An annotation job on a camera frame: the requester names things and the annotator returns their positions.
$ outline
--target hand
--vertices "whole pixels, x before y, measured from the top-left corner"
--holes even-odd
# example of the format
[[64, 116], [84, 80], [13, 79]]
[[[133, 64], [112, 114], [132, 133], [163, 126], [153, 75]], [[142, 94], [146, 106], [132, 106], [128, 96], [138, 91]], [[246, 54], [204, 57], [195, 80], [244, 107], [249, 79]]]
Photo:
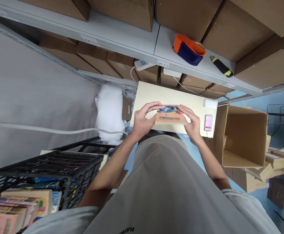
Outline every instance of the hand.
[[200, 118], [196, 114], [194, 114], [194, 112], [190, 108], [184, 105], [177, 105], [177, 108], [181, 113], [187, 115], [190, 118], [191, 122], [184, 125], [185, 131], [187, 132], [191, 140], [193, 140], [195, 145], [199, 144], [201, 141], [203, 141], [203, 138], [200, 135]]
[[150, 111], [164, 108], [165, 106], [163, 106], [161, 102], [158, 101], [147, 103], [141, 108], [141, 110], [137, 110], [135, 112], [135, 121], [130, 136], [132, 136], [136, 141], [139, 141], [152, 129], [155, 124], [156, 115], [148, 120], [147, 118], [145, 118], [146, 114]]

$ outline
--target white cable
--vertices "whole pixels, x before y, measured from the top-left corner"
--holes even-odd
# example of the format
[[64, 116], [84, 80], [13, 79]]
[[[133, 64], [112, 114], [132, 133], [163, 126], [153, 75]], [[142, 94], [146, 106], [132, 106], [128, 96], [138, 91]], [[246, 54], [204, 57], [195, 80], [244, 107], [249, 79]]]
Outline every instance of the white cable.
[[56, 130], [56, 129], [51, 129], [51, 128], [34, 127], [30, 125], [23, 125], [23, 124], [16, 124], [16, 123], [3, 123], [3, 122], [0, 122], [0, 127], [26, 129], [26, 130], [33, 130], [33, 131], [38, 131], [38, 132], [49, 132], [49, 133], [67, 134], [67, 135], [78, 134], [78, 133], [89, 132], [89, 131], [99, 131], [99, 132], [104, 132], [108, 134], [114, 134], [114, 133], [128, 134], [126, 132], [108, 132], [100, 128], [87, 128], [87, 129], [82, 129], [82, 130], [77, 130], [77, 131], [63, 131], [63, 130]]
[[131, 78], [136, 82], [136, 83], [138, 83], [134, 78], [133, 78], [133, 76], [132, 76], [132, 70], [135, 68], [135, 66], [133, 66], [132, 68], [131, 68], [131, 70], [130, 70], [130, 75], [131, 75]]
[[171, 76], [180, 84], [180, 82], [171, 74]]

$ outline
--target shelf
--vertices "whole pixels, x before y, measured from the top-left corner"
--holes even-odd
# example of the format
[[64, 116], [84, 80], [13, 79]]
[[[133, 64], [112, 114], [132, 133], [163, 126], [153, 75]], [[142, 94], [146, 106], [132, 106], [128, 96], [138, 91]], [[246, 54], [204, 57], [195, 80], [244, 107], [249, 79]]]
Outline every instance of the shelf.
[[234, 89], [251, 95], [262, 94], [261, 89], [236, 77], [226, 78], [213, 65], [209, 56], [218, 57], [232, 70], [235, 64], [209, 50], [198, 66], [186, 63], [172, 49], [175, 32], [160, 26], [156, 21], [152, 32], [148, 32], [93, 10], [90, 12], [89, 21], [84, 22], [17, 0], [0, 0], [0, 16], [79, 41], [83, 41], [81, 35], [85, 35], [94, 38], [105, 49], [154, 64], [157, 64], [158, 60], [167, 61], [171, 70], [220, 85], [233, 84]]

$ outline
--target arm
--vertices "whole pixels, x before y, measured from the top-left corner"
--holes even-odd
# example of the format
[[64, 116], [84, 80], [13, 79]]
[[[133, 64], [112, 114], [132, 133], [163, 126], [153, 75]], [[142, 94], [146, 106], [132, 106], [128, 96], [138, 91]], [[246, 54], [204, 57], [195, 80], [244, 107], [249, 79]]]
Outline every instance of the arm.
[[200, 135], [200, 118], [186, 106], [180, 105], [177, 107], [179, 108], [180, 112], [186, 114], [191, 120], [191, 123], [187, 123], [186, 125], [184, 125], [184, 127], [192, 142], [197, 146], [200, 152], [207, 175], [220, 190], [230, 189], [231, 186], [229, 180], [224, 173], [222, 166], [217, 161], [209, 147], [204, 142], [202, 136]]
[[165, 108], [165, 106], [162, 106], [160, 102], [151, 102], [147, 103], [141, 110], [135, 112], [132, 132], [126, 137], [113, 156], [97, 174], [78, 207], [97, 206], [102, 208], [105, 205], [113, 189], [113, 185], [117, 182], [123, 171], [131, 150], [155, 124], [155, 116], [148, 120], [145, 118], [146, 114], [150, 111], [163, 108]]

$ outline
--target power strip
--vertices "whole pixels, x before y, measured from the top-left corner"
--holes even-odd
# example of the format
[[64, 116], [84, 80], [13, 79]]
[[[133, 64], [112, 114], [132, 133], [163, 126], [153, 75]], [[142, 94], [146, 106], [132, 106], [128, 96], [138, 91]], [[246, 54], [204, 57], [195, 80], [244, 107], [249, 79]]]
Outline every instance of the power strip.
[[135, 61], [135, 67], [137, 71], [142, 71], [153, 66], [155, 66], [155, 64], [146, 62], [144, 60]]

